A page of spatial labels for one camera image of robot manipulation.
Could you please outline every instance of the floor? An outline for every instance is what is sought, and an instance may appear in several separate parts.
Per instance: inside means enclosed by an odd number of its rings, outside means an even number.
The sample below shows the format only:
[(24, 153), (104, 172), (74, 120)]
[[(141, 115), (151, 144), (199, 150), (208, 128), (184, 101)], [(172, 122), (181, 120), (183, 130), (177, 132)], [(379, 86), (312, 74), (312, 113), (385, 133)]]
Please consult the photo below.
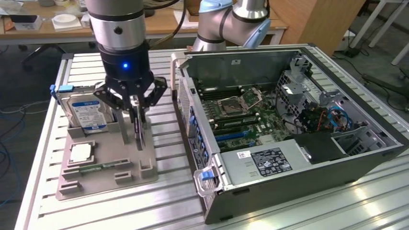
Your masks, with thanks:
[[(368, 15), (359, 17), (351, 27), (352, 30), (359, 31), (367, 19)], [(380, 24), (381, 21), (376, 21), (373, 23), (367, 36)], [(367, 57), (364, 55), (359, 55), (355, 58), (348, 58), (348, 60), (353, 63), (360, 72), (373, 75), (397, 86), (405, 85), (408, 80), (399, 79), (399, 67), (391, 65), (391, 62), (400, 50), (407, 45), (408, 41), (409, 34), (391, 28), (375, 48), (369, 48), (367, 45), (363, 46), (368, 50), (369, 56)], [(177, 39), (176, 41), (164, 44), (159, 48), (184, 48), (187, 45), (192, 44), (193, 39)], [(48, 50), (31, 62), (34, 71), (27, 73), (22, 70), (19, 62), (27, 56), (27, 54), (36, 49), (36, 47), (38, 46), (30, 46), (30, 50), (27, 52), (22, 52), (16, 46), (11, 46), (8, 51), (0, 55), (0, 108), (10, 105), (24, 105), (36, 101), (50, 100), (48, 88), (56, 79), (62, 55), (55, 50)], [(96, 52), (95, 49), (88, 47), (87, 43), (64, 44), (62, 47), (70, 53)], [(340, 53), (336, 53), (335, 55), (337, 57), (344, 57)], [(337, 63), (345, 68), (352, 76), (360, 78), (360, 74), (355, 71), (352, 65), (347, 61), (337, 60)], [(403, 68), (409, 69), (409, 55), (407, 55), (400, 65)], [(369, 84), (367, 87), (383, 100), (387, 100), (385, 91), (379, 86)], [(404, 107), (407, 100), (403, 96), (392, 93), (391, 103), (396, 107)], [(47, 109), (47, 103), (31, 106), (27, 109), (27, 112), (40, 111), (44, 109)], [(405, 118), (405, 120), (409, 121), (409, 114), (401, 111), (397, 112)], [(14, 120), (19, 120), (20, 118), (22, 114), (16, 113), (11, 114), (8, 120), (0, 119), (2, 134), (16, 123)], [(44, 118), (46, 112), (39, 114), (27, 114), (24, 118), (24, 130), (16, 136), (16, 138), (4, 143), (8, 151), (15, 157), (22, 187), (12, 200), (0, 207), (0, 228), (3, 230), (14, 229), (16, 223)], [(0, 173), (3, 173), (4, 168), (6, 163), (0, 164)], [(11, 168), (7, 175), (0, 179), (0, 203), (8, 199), (10, 195), (19, 188), (18, 184), (16, 173)]]

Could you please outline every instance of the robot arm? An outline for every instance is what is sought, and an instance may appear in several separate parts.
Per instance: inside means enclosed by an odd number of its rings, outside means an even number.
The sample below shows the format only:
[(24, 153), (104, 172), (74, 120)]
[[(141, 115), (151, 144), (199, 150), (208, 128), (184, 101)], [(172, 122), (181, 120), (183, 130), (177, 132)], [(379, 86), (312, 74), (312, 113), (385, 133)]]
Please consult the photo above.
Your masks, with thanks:
[(225, 50), (225, 40), (256, 48), (269, 29), (265, 0), (203, 0), (193, 51)]
[[(155, 77), (149, 68), (143, 0), (86, 0), (86, 4), (107, 73), (95, 96), (113, 110), (129, 111), (139, 139), (145, 111), (168, 88), (165, 78)], [(145, 97), (152, 83), (153, 90)], [(137, 98), (137, 106), (132, 106), (131, 97)]]

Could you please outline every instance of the power supply label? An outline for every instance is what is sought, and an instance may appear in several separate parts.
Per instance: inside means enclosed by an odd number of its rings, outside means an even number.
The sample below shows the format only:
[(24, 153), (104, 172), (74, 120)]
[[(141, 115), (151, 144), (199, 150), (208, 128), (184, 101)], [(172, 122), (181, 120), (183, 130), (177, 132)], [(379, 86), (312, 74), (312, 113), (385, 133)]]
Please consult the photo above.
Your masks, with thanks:
[(99, 101), (76, 102), (72, 107), (82, 127), (87, 130), (101, 129), (107, 126), (104, 114), (99, 111)]
[(264, 177), (293, 169), (280, 148), (264, 150), (261, 152), (253, 152), (252, 158), (260, 175)]

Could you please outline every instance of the motherboard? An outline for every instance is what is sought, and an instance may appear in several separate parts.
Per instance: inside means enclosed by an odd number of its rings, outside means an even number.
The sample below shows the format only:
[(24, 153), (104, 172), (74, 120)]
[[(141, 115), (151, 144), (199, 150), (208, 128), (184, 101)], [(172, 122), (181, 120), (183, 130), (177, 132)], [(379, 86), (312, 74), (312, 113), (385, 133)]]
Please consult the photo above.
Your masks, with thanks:
[(221, 152), (279, 142), (291, 135), (275, 110), (271, 91), (255, 85), (200, 92)]

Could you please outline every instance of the wooden cabinet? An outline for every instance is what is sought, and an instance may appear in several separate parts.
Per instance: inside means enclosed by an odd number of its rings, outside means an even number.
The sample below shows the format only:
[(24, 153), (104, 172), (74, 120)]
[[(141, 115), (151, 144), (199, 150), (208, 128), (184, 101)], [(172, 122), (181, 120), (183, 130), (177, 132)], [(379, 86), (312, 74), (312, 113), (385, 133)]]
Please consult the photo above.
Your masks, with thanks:
[(281, 44), (315, 43), (332, 55), (365, 0), (269, 0), (288, 24)]

